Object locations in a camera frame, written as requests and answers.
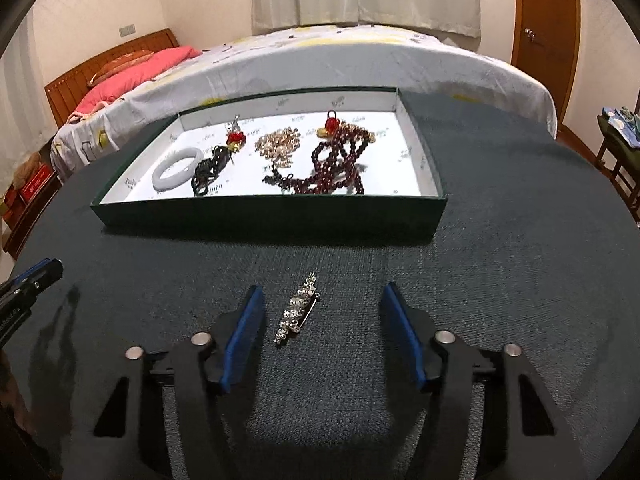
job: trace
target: silver bolt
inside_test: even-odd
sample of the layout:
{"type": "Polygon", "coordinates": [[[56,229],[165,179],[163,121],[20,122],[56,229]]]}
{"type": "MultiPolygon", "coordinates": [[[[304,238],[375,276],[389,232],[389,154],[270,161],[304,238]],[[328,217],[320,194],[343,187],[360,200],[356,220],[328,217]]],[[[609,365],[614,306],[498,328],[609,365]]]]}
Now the silver bolt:
{"type": "Polygon", "coordinates": [[[436,332],[436,341],[448,345],[453,343],[456,340],[456,336],[454,336],[449,330],[438,330],[436,332]]]}
{"type": "Polygon", "coordinates": [[[509,343],[508,345],[504,346],[504,352],[507,355],[510,355],[511,357],[518,357],[519,355],[522,354],[522,348],[520,348],[518,345],[515,345],[513,343],[509,343]]]}
{"type": "Polygon", "coordinates": [[[203,346],[211,342],[211,334],[207,332],[198,332],[191,336],[191,343],[197,346],[203,346]]]}
{"type": "Polygon", "coordinates": [[[124,352],[125,357],[127,359],[131,359],[132,361],[140,359],[144,354],[145,351],[140,346],[132,346],[126,352],[124,352]]]}

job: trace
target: white bed sheet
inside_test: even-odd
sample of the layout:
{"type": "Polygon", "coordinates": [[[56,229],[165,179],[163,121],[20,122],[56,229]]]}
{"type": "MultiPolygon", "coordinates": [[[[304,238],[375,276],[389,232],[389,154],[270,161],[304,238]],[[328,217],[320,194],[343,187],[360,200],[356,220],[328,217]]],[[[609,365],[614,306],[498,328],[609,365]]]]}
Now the white bed sheet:
{"type": "Polygon", "coordinates": [[[56,134],[52,160],[62,179],[119,150],[146,124],[230,98],[297,88],[397,87],[493,105],[540,122],[556,136],[546,88],[517,68],[381,25],[299,27],[218,46],[123,95],[56,134]]]}

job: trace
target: dark gray tablecloth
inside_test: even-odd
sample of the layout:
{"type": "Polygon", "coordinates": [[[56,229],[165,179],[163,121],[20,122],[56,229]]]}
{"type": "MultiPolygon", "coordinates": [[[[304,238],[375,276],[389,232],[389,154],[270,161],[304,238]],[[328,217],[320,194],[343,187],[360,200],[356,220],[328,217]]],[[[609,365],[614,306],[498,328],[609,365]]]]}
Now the dark gray tablecloth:
{"type": "Polygon", "coordinates": [[[126,348],[166,349],[260,283],[267,337],[259,365],[221,403],[242,477],[400,478],[426,400],[383,351],[378,302],[396,280],[412,305],[468,342],[522,345],[596,478],[640,415],[635,222],[611,184],[540,124],[440,96],[406,99],[450,194],[427,246],[107,234],[89,203],[144,131],[76,174],[15,269],[46,256],[65,265],[6,348],[38,441],[64,463],[70,430],[95,422],[126,348]],[[277,351],[274,327],[311,270],[324,300],[277,351]]]}

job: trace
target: white bangle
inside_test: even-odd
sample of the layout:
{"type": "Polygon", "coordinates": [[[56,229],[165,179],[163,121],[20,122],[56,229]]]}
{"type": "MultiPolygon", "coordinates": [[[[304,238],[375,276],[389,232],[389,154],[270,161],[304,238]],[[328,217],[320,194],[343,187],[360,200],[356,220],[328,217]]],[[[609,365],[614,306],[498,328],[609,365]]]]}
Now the white bangle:
{"type": "Polygon", "coordinates": [[[175,189],[185,182],[188,182],[193,177],[193,174],[196,171],[196,166],[203,158],[204,153],[202,153],[198,148],[184,148],[183,150],[175,152],[173,155],[169,155],[165,160],[158,164],[153,175],[151,175],[151,183],[154,185],[154,189],[156,191],[169,191],[170,189],[175,189]],[[191,157],[193,157],[191,164],[184,168],[184,170],[161,178],[162,174],[176,162],[191,157]]]}

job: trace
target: wooden door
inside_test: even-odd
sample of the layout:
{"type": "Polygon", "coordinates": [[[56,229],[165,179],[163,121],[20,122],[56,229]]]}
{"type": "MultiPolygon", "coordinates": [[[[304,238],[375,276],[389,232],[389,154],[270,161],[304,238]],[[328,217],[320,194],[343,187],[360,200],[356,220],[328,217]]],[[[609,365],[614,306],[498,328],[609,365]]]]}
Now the wooden door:
{"type": "Polygon", "coordinates": [[[540,81],[562,123],[574,84],[580,41],[580,0],[516,0],[511,63],[540,81]]]}

